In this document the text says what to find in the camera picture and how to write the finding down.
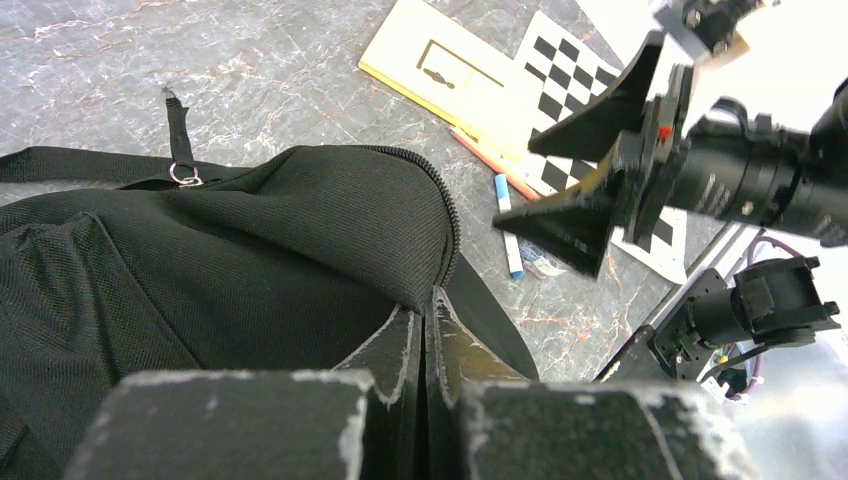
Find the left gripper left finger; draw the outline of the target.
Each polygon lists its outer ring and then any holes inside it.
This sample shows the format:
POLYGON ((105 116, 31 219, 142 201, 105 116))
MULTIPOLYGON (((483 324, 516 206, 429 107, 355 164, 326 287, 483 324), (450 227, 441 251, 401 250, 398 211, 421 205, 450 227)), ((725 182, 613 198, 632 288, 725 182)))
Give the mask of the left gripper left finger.
POLYGON ((400 305, 335 366, 370 373, 373 386, 362 437, 362 479, 416 479, 422 317, 400 305))

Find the black student backpack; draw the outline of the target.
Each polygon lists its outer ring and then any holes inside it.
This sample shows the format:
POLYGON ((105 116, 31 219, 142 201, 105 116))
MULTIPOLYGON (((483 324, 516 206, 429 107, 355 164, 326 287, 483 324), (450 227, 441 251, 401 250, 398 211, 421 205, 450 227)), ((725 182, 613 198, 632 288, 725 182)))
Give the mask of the black student backpack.
POLYGON ((379 145, 296 146, 250 168, 29 147, 5 183, 103 180, 1 210, 1 475, 57 479, 105 396, 155 370, 329 369, 435 286, 520 374, 535 362, 461 254, 438 170, 379 145))

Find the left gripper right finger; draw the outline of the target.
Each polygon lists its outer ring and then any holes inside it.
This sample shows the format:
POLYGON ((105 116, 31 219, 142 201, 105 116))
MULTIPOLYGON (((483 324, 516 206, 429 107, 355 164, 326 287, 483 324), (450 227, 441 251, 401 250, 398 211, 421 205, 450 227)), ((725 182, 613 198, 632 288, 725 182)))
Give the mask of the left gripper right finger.
POLYGON ((430 477, 479 479, 476 454, 493 427, 481 394, 490 385, 524 385, 528 378, 471 333, 440 286, 424 318, 424 340, 430 477))

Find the orange pencil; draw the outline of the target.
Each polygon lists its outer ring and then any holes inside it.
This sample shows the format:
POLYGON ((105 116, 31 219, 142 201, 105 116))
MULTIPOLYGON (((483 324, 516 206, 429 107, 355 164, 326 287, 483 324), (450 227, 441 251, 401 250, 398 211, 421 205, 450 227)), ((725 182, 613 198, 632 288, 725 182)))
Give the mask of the orange pencil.
POLYGON ((541 195, 524 181, 511 161, 504 159, 499 153, 455 126, 450 127, 450 132, 457 141, 477 156, 493 172, 505 175, 507 183, 527 200, 536 201, 541 198, 541 195))

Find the yellow booklet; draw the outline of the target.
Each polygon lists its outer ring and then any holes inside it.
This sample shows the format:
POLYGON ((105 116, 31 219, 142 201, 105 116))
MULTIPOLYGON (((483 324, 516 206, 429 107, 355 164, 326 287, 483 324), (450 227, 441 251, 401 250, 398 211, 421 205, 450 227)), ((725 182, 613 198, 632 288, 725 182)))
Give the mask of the yellow booklet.
POLYGON ((538 80, 423 1, 398 1, 359 67, 510 160, 527 151, 538 80))

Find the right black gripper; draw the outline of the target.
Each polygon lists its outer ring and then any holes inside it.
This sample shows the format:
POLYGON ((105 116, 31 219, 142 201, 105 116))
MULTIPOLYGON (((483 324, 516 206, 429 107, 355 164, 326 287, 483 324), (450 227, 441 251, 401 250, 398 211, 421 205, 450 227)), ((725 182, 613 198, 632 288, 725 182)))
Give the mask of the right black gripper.
POLYGON ((613 230, 638 242, 665 207, 800 235, 824 247, 847 243, 847 87, 811 131, 750 118, 721 97, 689 130, 693 72, 676 67, 664 95, 648 101, 665 34, 647 33, 619 74, 571 38, 536 40, 527 69, 542 80, 540 125, 528 150, 544 156, 612 160, 577 185, 496 215, 492 226, 541 247, 585 277, 599 275, 613 230))

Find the black white chessboard mat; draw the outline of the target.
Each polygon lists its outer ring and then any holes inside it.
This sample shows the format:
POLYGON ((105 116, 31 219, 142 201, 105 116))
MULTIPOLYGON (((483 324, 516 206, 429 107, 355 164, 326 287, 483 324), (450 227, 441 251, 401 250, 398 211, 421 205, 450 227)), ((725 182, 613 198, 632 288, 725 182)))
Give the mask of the black white chessboard mat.
MULTIPOLYGON (((543 12, 534 14, 514 62, 541 82, 534 97, 533 135, 567 118, 574 110, 600 95, 620 74, 581 40, 543 12)), ((595 169, 591 162, 528 154, 520 163, 524 182, 542 196, 550 196, 578 183, 595 169)), ((651 240, 640 245, 626 242, 617 228, 611 244, 625 251, 658 275, 682 284, 687 214, 670 207, 660 214, 651 240)))

